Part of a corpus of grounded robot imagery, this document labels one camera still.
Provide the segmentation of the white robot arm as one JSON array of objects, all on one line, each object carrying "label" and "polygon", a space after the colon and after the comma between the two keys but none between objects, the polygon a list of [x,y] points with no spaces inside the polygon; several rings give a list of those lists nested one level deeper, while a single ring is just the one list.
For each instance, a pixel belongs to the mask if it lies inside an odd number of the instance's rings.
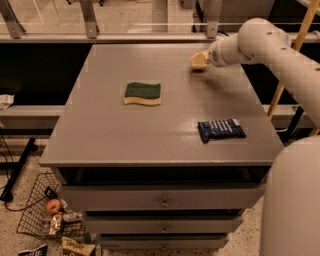
[{"label": "white robot arm", "polygon": [[[191,67],[263,64],[320,127],[320,64],[301,54],[298,42],[262,18],[214,40],[194,54]],[[262,209],[259,256],[320,256],[320,135],[292,142],[276,157]]]}]

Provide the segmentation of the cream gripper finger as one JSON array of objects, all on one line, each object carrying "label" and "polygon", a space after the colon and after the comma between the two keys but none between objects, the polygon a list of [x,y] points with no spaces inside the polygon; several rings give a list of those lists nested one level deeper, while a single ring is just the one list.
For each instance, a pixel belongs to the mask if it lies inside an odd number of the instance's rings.
[{"label": "cream gripper finger", "polygon": [[198,52],[190,58],[190,64],[207,66],[210,63],[209,52],[207,50]]}]

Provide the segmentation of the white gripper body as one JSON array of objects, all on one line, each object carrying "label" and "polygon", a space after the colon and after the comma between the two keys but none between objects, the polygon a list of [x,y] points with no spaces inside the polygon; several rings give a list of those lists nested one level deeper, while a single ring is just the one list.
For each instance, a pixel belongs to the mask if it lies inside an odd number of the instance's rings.
[{"label": "white gripper body", "polygon": [[215,67],[251,63],[251,59],[239,48],[237,34],[214,41],[208,53],[210,63]]}]

